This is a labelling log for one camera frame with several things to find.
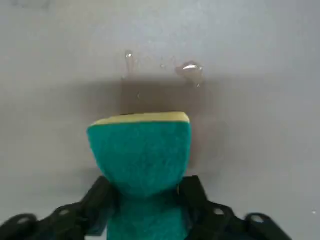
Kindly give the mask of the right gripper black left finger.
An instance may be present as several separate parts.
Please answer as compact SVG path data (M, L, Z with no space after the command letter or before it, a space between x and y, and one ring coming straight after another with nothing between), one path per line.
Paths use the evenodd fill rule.
M99 237L115 209L118 192L100 176L82 200L58 207L37 219L31 213L15 215L0 225L2 240L84 240Z

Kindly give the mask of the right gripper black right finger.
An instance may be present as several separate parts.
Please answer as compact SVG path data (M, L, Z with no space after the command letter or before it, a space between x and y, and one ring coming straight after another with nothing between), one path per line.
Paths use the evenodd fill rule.
M188 210L191 230L188 240L290 240L276 222L263 213L249 213L244 219L222 204L208 200L198 176L184 177L178 195Z

